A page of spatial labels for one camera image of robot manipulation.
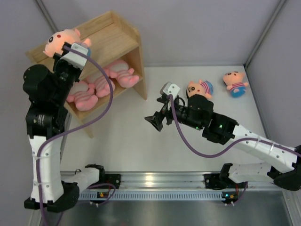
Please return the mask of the pink striped plush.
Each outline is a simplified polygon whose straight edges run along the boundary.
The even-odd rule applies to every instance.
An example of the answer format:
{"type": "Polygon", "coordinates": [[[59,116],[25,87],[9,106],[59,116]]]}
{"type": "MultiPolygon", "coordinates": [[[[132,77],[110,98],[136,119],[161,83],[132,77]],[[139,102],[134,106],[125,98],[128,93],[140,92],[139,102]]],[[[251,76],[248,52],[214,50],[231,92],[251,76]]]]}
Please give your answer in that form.
{"type": "Polygon", "coordinates": [[[94,85],[84,81],[75,82],[66,99],[68,103],[74,103],[79,111],[89,111],[97,103],[94,85]]]}
{"type": "Polygon", "coordinates": [[[110,89],[109,83],[102,73],[94,73],[86,77],[86,81],[89,85],[92,85],[95,89],[96,96],[98,98],[105,97],[115,90],[115,84],[109,79],[112,90],[110,89]]]}
{"type": "Polygon", "coordinates": [[[104,70],[110,78],[115,79],[123,88],[133,87],[140,79],[138,75],[133,75],[135,70],[122,59],[110,63],[104,70]]]}

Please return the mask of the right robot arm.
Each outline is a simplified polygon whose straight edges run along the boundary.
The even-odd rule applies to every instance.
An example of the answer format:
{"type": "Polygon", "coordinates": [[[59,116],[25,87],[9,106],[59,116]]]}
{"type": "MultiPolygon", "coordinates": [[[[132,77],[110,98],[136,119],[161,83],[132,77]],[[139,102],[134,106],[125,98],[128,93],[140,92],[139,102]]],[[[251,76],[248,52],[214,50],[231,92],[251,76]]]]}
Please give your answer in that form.
{"type": "Polygon", "coordinates": [[[301,148],[286,147],[274,141],[261,137],[243,127],[236,120],[214,112],[213,102],[204,96],[193,95],[188,99],[188,105],[179,103],[180,97],[162,95],[157,101],[163,103],[159,112],[146,116],[157,131],[163,128],[163,120],[170,125],[175,123],[178,133],[186,146],[196,155],[203,158],[217,158],[231,148],[248,153],[261,163],[223,165],[219,180],[225,187],[234,183],[269,182],[289,190],[298,191],[301,187],[301,148]],[[180,124],[202,131],[202,137],[207,141],[221,144],[224,149],[216,154],[204,154],[193,148],[181,131],[180,124]]]}

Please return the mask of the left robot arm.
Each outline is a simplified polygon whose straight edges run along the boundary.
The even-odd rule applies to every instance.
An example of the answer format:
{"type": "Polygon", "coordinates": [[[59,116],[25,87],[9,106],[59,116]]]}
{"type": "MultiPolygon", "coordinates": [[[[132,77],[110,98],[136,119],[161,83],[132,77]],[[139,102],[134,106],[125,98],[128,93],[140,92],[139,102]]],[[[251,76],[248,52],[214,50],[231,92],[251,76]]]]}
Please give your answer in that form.
{"type": "Polygon", "coordinates": [[[103,187],[106,176],[103,166],[89,164],[68,180],[61,179],[61,147],[68,114],[64,104],[90,57],[84,45],[65,43],[63,52],[53,58],[53,70],[36,64],[23,75],[23,90],[31,102],[25,120],[33,158],[32,193],[24,207],[60,213],[73,208],[91,185],[103,187]]]}

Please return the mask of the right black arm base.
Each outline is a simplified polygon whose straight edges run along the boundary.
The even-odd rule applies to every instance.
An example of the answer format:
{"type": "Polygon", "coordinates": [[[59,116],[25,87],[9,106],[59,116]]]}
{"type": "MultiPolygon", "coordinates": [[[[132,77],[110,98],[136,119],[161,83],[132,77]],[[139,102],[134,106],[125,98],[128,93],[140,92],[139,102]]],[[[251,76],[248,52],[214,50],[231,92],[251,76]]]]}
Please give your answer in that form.
{"type": "Polygon", "coordinates": [[[209,173],[204,175],[205,187],[212,190],[223,190],[235,188],[235,183],[227,177],[222,177],[219,173],[209,173]]]}

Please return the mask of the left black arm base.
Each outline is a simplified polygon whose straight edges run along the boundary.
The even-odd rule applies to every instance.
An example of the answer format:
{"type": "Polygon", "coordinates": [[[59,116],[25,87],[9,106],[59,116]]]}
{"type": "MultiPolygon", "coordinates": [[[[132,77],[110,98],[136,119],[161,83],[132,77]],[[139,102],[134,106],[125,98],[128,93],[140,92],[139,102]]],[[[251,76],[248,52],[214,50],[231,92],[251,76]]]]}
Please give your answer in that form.
{"type": "Polygon", "coordinates": [[[112,189],[112,185],[114,185],[116,189],[119,189],[121,184],[121,175],[117,173],[107,173],[100,178],[99,183],[103,184],[103,186],[101,186],[103,189],[112,189]]]}

